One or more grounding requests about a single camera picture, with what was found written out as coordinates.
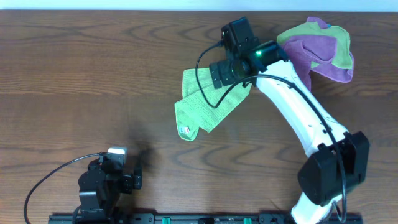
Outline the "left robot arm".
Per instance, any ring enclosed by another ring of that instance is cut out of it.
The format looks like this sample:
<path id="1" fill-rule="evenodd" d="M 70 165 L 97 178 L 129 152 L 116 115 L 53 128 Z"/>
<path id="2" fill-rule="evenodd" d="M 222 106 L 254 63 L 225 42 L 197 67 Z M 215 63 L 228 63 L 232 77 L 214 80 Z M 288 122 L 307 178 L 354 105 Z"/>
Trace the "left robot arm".
<path id="1" fill-rule="evenodd" d="M 142 166 L 125 173 L 124 153 L 101 152 L 78 179 L 81 205 L 72 215 L 72 223 L 129 223 L 130 215 L 116 206 L 121 194 L 142 187 Z"/>

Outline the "light green microfiber cloth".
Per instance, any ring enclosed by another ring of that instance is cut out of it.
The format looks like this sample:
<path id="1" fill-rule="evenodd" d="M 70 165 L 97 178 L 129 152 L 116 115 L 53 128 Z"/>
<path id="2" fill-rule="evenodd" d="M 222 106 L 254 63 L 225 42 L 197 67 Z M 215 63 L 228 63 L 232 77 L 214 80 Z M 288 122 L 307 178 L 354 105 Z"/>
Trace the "light green microfiber cloth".
<path id="1" fill-rule="evenodd" d="M 251 85 L 234 87 L 220 103 L 212 108 L 227 91 L 215 89 L 208 68 L 187 69 L 182 73 L 182 99 L 174 104 L 178 135 L 186 141 L 195 140 L 200 129 L 210 133 L 249 94 Z"/>

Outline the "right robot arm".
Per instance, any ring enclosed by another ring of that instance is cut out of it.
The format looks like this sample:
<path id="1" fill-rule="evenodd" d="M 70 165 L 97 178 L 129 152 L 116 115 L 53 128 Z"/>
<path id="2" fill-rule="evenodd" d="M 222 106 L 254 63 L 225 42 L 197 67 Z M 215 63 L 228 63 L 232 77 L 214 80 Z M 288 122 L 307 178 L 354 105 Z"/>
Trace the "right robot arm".
<path id="1" fill-rule="evenodd" d="M 274 41 L 242 44 L 221 40 L 227 58 L 210 65 L 215 88 L 255 85 L 296 133 L 307 161 L 298 172 L 302 194 L 291 209 L 294 223 L 325 223 L 336 212 L 349 220 L 347 195 L 366 177 L 369 141 L 333 119 L 299 79 L 291 60 Z"/>

